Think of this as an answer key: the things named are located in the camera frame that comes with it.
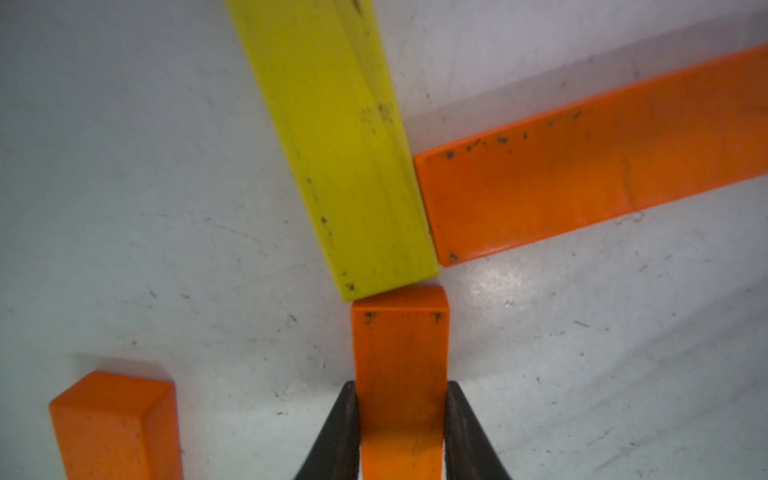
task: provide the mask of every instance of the wooden block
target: wooden block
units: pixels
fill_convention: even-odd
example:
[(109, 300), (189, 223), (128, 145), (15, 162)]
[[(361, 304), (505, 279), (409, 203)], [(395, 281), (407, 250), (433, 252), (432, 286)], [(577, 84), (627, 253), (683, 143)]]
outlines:
[(449, 324), (440, 286), (407, 286), (352, 305), (366, 480), (441, 478)]
[(92, 372), (48, 406), (68, 480), (181, 480), (174, 384)]
[(227, 0), (336, 287), (439, 272), (370, 0)]
[(440, 263), (768, 174), (768, 45), (415, 158)]

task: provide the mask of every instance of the orange plank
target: orange plank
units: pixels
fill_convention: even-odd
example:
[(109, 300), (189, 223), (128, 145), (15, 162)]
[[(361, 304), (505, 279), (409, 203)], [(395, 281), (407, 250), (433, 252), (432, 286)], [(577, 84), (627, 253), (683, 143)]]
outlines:
[(181, 480), (173, 383), (92, 372), (48, 409), (68, 480)]
[(444, 266), (768, 174), (768, 45), (414, 161)]
[(440, 286), (406, 286), (352, 305), (366, 480), (439, 480), (450, 309)]

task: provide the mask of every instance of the yellow wooden block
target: yellow wooden block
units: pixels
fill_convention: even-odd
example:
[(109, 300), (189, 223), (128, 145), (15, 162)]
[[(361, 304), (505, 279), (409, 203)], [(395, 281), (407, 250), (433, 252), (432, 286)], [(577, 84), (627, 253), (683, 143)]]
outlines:
[(437, 275), (370, 0), (227, 0), (343, 299)]

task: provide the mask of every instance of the dark spot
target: dark spot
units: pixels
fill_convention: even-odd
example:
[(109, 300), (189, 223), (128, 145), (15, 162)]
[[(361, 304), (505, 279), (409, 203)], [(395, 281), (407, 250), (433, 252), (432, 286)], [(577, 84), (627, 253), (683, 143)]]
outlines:
[(392, 123), (392, 109), (387, 104), (379, 104), (379, 113), (382, 116), (382, 120)]

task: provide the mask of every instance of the white table surface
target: white table surface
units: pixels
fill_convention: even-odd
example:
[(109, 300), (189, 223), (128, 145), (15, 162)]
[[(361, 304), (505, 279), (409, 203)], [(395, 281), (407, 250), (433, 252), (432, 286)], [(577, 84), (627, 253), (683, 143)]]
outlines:
[[(768, 40), (766, 0), (379, 0), (414, 152)], [(443, 270), (450, 372), (507, 469), (768, 478), (768, 177)], [(291, 478), (353, 377), (218, 0), (0, 6), (0, 478), (47, 404), (176, 383), (184, 475)]]

